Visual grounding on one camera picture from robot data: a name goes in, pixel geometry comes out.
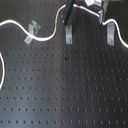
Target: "metal bracket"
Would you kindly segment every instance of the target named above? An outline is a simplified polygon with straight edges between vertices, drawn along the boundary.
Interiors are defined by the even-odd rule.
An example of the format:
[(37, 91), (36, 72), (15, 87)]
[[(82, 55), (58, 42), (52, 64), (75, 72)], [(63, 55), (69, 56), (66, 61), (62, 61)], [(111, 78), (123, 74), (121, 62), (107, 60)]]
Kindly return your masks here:
[(66, 33), (66, 44), (72, 44), (72, 24), (67, 24), (65, 26)]
[(102, 0), (94, 0), (94, 4), (101, 7), (102, 5)]
[[(32, 24), (29, 24), (28, 25), (28, 28), (29, 28), (29, 33), (30, 34), (37, 35), (37, 33), (39, 32), (39, 30), (41, 29), (41, 26), (38, 25), (35, 21), (32, 20)], [(29, 45), (32, 40), (33, 39), (30, 36), (27, 36), (25, 38), (24, 42)]]
[(107, 43), (114, 46), (114, 34), (115, 34), (115, 25), (114, 23), (109, 23), (107, 25)]

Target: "white cable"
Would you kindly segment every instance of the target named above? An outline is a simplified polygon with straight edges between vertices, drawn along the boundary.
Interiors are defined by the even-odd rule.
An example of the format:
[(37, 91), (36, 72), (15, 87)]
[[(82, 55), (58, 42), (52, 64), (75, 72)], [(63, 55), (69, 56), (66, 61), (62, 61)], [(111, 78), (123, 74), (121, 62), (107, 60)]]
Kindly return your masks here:
[(106, 24), (108, 24), (108, 23), (110, 23), (110, 22), (114, 22), (114, 23), (115, 23), (116, 28), (117, 28), (117, 32), (118, 32), (118, 36), (119, 36), (119, 39), (120, 39), (121, 43), (122, 43), (126, 48), (128, 48), (128, 44), (125, 43), (125, 42), (123, 41), (122, 37), (121, 37), (120, 29), (119, 29), (119, 26), (118, 26), (116, 20), (114, 20), (114, 19), (109, 19), (109, 20), (103, 22), (102, 24), (103, 24), (103, 25), (106, 25)]
[(2, 78), (1, 78), (1, 82), (0, 82), (0, 90), (3, 86), (3, 83), (4, 83), (4, 79), (5, 79), (5, 65), (4, 65), (4, 59), (3, 59), (3, 56), (0, 52), (0, 59), (1, 59), (1, 63), (2, 63)]
[[(54, 32), (53, 32), (53, 34), (52, 34), (51, 36), (49, 36), (49, 37), (44, 37), (44, 38), (36, 37), (36, 36), (30, 34), (28, 31), (26, 31), (26, 30), (23, 28), (22, 25), (20, 25), (18, 22), (14, 21), (14, 20), (6, 20), (6, 21), (3, 21), (3, 22), (0, 23), (0, 26), (5, 25), (5, 24), (12, 23), (12, 24), (15, 24), (15, 25), (19, 26), (19, 27), (20, 27), (28, 36), (30, 36), (31, 38), (33, 38), (33, 39), (35, 39), (35, 40), (37, 40), (37, 41), (48, 41), (48, 40), (50, 40), (51, 38), (53, 38), (54, 35), (55, 35), (55, 33), (56, 33), (57, 19), (58, 19), (59, 12), (60, 12), (63, 8), (65, 8), (65, 6), (66, 6), (66, 5), (63, 5), (63, 6), (57, 11), (57, 13), (56, 13), (56, 18), (55, 18), (55, 28), (54, 28)], [(93, 14), (93, 15), (95, 15), (95, 16), (97, 16), (97, 17), (99, 17), (99, 15), (98, 15), (97, 13), (95, 13), (95, 12), (93, 12), (93, 11), (91, 11), (91, 10), (89, 10), (89, 9), (87, 9), (87, 8), (85, 8), (85, 7), (83, 7), (83, 6), (80, 6), (80, 8), (83, 9), (83, 10), (85, 10), (85, 11), (87, 11), (87, 12), (89, 12), (89, 13), (91, 13), (91, 14)]]
[(45, 37), (45, 38), (40, 38), (40, 37), (36, 37), (32, 34), (30, 34), (29, 32), (27, 32), (23, 26), (21, 26), (18, 22), (14, 21), (14, 20), (6, 20), (6, 21), (3, 21), (0, 23), (0, 26), (2, 25), (5, 25), (5, 24), (9, 24), (9, 23), (12, 23), (12, 24), (16, 24), (17, 26), (19, 26), (28, 36), (30, 36), (31, 38), (37, 40), (37, 41), (47, 41), (47, 40), (50, 40), (51, 38), (53, 38), (53, 36), (55, 35), (56, 33), (56, 25), (57, 25), (57, 19), (58, 19), (58, 14), (59, 12), (65, 7), (65, 5), (63, 5), (56, 13), (56, 18), (55, 18), (55, 28), (54, 28), (54, 32), (51, 36), (49, 37)]
[(91, 10), (89, 10), (89, 9), (87, 9), (87, 8), (85, 8), (85, 7), (83, 7), (83, 6), (80, 6), (80, 9), (83, 9), (83, 10), (85, 10), (86, 12), (89, 12), (90, 14), (95, 15), (95, 16), (97, 16), (97, 17), (99, 17), (99, 14), (98, 14), (98, 13), (93, 12), (93, 11), (91, 11)]

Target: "white wire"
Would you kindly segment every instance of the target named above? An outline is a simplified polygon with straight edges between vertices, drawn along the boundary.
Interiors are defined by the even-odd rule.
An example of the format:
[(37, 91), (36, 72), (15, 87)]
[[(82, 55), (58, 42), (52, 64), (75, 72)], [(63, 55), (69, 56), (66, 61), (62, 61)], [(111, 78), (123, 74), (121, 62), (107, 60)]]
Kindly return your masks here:
[(89, 10), (89, 9), (87, 9), (87, 8), (85, 8), (85, 7), (83, 7), (83, 6), (80, 6), (80, 9), (83, 9), (83, 10), (85, 10), (86, 12), (89, 12), (90, 14), (95, 15), (95, 16), (97, 16), (97, 17), (99, 17), (99, 14), (98, 14), (98, 13), (93, 12), (93, 11), (91, 11), (91, 10)]
[(4, 65), (4, 59), (3, 59), (3, 56), (0, 52), (0, 59), (1, 59), (1, 63), (2, 63), (2, 78), (1, 78), (1, 82), (0, 82), (0, 90), (3, 86), (3, 83), (4, 83), (4, 79), (5, 79), (5, 65)]
[[(65, 7), (65, 5), (63, 5), (56, 13), (56, 18), (55, 18), (55, 24), (57, 25), (57, 19), (58, 19), (58, 14), (59, 12)], [(56, 25), (55, 25), (55, 28), (54, 28), (54, 32), (51, 36), (49, 37), (45, 37), (45, 38), (40, 38), (40, 37), (36, 37), (32, 34), (30, 34), (29, 32), (27, 32), (23, 26), (21, 26), (18, 22), (14, 21), (14, 20), (6, 20), (6, 21), (3, 21), (0, 23), (0, 26), (2, 25), (5, 25), (5, 24), (9, 24), (9, 23), (12, 23), (12, 24), (16, 24), (17, 26), (19, 26), (28, 36), (30, 36), (31, 38), (37, 40), (37, 41), (47, 41), (47, 40), (50, 40), (51, 38), (53, 38), (53, 36), (55, 35), (56, 33)]]
[(128, 48), (128, 44), (125, 43), (125, 42), (123, 41), (122, 37), (121, 37), (120, 29), (119, 29), (119, 26), (118, 26), (118, 23), (116, 22), (116, 20), (114, 20), (114, 19), (109, 19), (109, 20), (103, 22), (102, 24), (103, 24), (103, 25), (106, 25), (106, 24), (108, 24), (108, 23), (110, 23), (110, 22), (114, 22), (114, 23), (115, 23), (116, 28), (117, 28), (117, 32), (118, 32), (118, 36), (119, 36), (119, 39), (120, 39), (121, 43), (122, 43), (126, 48)]
[[(15, 25), (19, 26), (19, 27), (20, 27), (28, 36), (30, 36), (31, 38), (33, 38), (33, 39), (35, 39), (35, 40), (37, 40), (37, 41), (48, 41), (48, 40), (50, 40), (51, 38), (53, 38), (54, 35), (55, 35), (55, 33), (56, 33), (56, 25), (57, 25), (57, 19), (58, 19), (59, 12), (60, 12), (63, 8), (65, 8), (65, 6), (66, 6), (66, 5), (63, 5), (63, 6), (60, 7), (60, 9), (57, 11), (57, 13), (56, 13), (56, 18), (55, 18), (55, 28), (54, 28), (54, 32), (53, 32), (53, 34), (52, 34), (51, 36), (49, 36), (49, 37), (44, 37), (44, 38), (36, 37), (36, 36), (30, 34), (28, 31), (26, 31), (22, 25), (20, 25), (18, 22), (14, 21), (14, 20), (6, 20), (6, 21), (3, 21), (3, 22), (0, 23), (0, 26), (3, 26), (3, 25), (5, 25), (5, 24), (12, 23), (12, 24), (15, 24)], [(95, 13), (95, 12), (93, 12), (93, 11), (91, 11), (91, 10), (89, 10), (89, 9), (87, 9), (87, 8), (85, 8), (85, 7), (83, 7), (83, 6), (80, 6), (80, 8), (83, 9), (83, 10), (85, 10), (85, 11), (87, 11), (87, 12), (89, 12), (89, 13), (91, 13), (91, 14), (93, 14), (93, 15), (95, 15), (95, 16), (97, 16), (97, 17), (99, 17), (99, 15), (98, 15), (97, 13)]]

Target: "black perforated table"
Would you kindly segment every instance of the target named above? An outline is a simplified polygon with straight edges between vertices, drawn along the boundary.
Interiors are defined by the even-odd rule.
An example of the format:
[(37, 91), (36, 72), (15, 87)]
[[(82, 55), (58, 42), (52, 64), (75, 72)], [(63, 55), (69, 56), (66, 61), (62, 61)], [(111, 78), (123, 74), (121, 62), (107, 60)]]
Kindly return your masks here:
[[(13, 19), (28, 30), (34, 20), (42, 27), (38, 36), (49, 36), (64, 3), (1, 0), (0, 22)], [(76, 3), (85, 6), (84, 1)], [(61, 15), (63, 11), (56, 35), (47, 42), (33, 40), (27, 45), (26, 35), (16, 25), (0, 27), (0, 51), (6, 66), (0, 128), (127, 128), (128, 49), (117, 32), (115, 46), (107, 45), (106, 26), (75, 8), (73, 44), (66, 45)], [(106, 19), (111, 17), (128, 41), (128, 2), (111, 2)]]

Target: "table surface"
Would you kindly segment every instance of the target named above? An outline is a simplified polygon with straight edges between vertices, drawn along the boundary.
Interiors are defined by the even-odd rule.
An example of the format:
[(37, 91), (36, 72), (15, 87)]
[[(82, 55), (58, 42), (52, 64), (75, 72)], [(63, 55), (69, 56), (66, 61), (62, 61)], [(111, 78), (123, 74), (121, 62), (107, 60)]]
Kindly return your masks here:
[[(28, 30), (41, 25), (38, 36), (54, 30), (64, 0), (1, 0), (0, 22), (13, 19)], [(13, 24), (0, 27), (0, 51), (6, 66), (0, 91), (1, 128), (127, 128), (128, 49), (115, 33), (107, 45), (107, 28), (74, 8), (73, 44), (65, 43), (63, 10), (57, 33), (49, 41), (24, 43), (26, 34)], [(115, 18), (128, 41), (128, 3), (110, 2), (106, 19)]]

